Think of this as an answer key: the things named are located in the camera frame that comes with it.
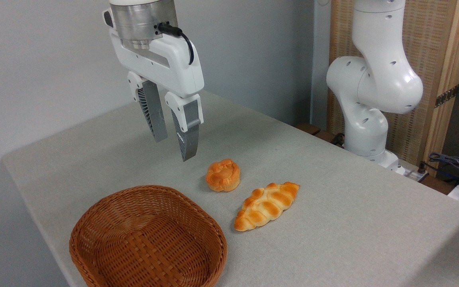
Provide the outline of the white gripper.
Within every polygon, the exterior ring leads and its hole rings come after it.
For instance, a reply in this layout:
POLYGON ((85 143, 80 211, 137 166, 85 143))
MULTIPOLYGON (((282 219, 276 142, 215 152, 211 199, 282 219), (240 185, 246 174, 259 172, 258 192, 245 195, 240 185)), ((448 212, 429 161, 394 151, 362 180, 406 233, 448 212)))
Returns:
POLYGON ((196 94, 203 89, 204 78, 195 46, 160 30, 166 24, 177 26, 175 9, 107 9, 103 15, 117 58, 129 70, 131 96, 140 105, 155 141, 168 137, 158 84, 170 91, 165 100, 182 160, 193 158, 199 125, 204 123, 196 94))

